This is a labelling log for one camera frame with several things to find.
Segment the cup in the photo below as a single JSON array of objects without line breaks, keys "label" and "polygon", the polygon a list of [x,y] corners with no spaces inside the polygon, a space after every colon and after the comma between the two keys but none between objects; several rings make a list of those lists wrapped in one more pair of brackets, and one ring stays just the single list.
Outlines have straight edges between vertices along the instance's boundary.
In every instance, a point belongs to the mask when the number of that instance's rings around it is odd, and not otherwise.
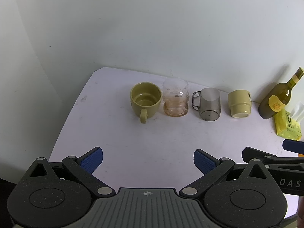
[{"label": "cup", "polygon": [[142,82],[132,87],[130,92],[131,106],[141,123],[146,123],[159,108],[162,92],[159,87],[150,82]]},{"label": "cup", "polygon": [[189,110],[189,84],[179,78],[168,78],[163,83],[164,113],[172,117],[184,116]]},{"label": "cup", "polygon": [[[199,106],[194,105],[194,100],[199,97]],[[199,116],[205,121],[215,121],[221,114],[221,97],[219,90],[204,88],[192,95],[192,108],[199,111]]]},{"label": "cup", "polygon": [[248,117],[251,114],[252,107],[250,92],[246,90],[235,90],[229,93],[228,106],[232,117]]}]

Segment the white wall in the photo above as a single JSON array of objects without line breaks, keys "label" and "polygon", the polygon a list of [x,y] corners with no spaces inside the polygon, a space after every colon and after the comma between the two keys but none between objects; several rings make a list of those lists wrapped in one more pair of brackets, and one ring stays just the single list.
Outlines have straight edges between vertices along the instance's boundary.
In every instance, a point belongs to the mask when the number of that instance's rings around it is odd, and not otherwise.
[{"label": "white wall", "polygon": [[37,157],[50,156],[64,120],[16,0],[0,0],[0,15],[0,177],[17,182]]},{"label": "white wall", "polygon": [[[304,0],[17,0],[37,57],[72,105],[93,70],[181,77],[260,101],[304,66]],[[304,102],[304,81],[292,103]]]}]

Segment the mug handle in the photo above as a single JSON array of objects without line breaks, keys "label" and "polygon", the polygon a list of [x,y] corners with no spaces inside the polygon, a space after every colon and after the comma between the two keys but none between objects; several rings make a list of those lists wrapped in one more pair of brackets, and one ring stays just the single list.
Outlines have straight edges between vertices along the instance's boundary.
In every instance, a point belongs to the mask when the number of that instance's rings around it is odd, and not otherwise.
[{"label": "mug handle", "polygon": [[147,122],[147,118],[148,118],[148,114],[147,114],[146,109],[141,109],[140,110],[140,122],[141,123],[146,123]]},{"label": "mug handle", "polygon": [[196,111],[199,110],[199,106],[194,105],[194,99],[197,98],[197,97],[200,97],[200,95],[201,95],[201,91],[194,92],[194,93],[192,94],[192,108],[193,108],[194,110],[196,110]]}]

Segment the white tabletop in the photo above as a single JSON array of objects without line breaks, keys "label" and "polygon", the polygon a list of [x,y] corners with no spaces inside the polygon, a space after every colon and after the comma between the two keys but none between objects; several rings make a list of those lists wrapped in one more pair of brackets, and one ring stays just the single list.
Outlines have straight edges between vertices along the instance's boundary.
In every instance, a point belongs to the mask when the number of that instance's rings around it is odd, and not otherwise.
[{"label": "white tabletop", "polygon": [[[130,90],[139,82],[162,88],[166,77],[114,68],[94,72],[75,102],[55,144],[50,162],[77,157],[99,146],[102,164],[93,175],[114,188],[176,188],[202,176],[193,163],[200,148],[215,158],[244,163],[242,150],[253,147],[279,157],[296,157],[283,150],[283,138],[275,133],[272,119],[259,116],[253,103],[244,119],[230,116],[227,93],[221,92],[221,115],[214,122],[199,118],[189,100],[189,112],[169,117],[163,103],[155,116],[141,124],[130,105]],[[204,86],[189,83],[190,95]],[[297,211],[297,196],[285,195],[286,216]]]}]

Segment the wine bottle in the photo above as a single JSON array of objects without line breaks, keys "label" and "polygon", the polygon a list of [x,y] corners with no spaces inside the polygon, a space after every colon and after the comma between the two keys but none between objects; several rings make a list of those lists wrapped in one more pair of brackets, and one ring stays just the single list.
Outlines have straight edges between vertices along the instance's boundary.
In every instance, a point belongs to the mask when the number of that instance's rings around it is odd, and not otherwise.
[{"label": "wine bottle", "polygon": [[297,72],[287,83],[279,83],[266,95],[259,105],[259,114],[262,118],[273,117],[277,112],[288,104],[291,98],[291,90],[304,75],[303,68],[299,67]]}]

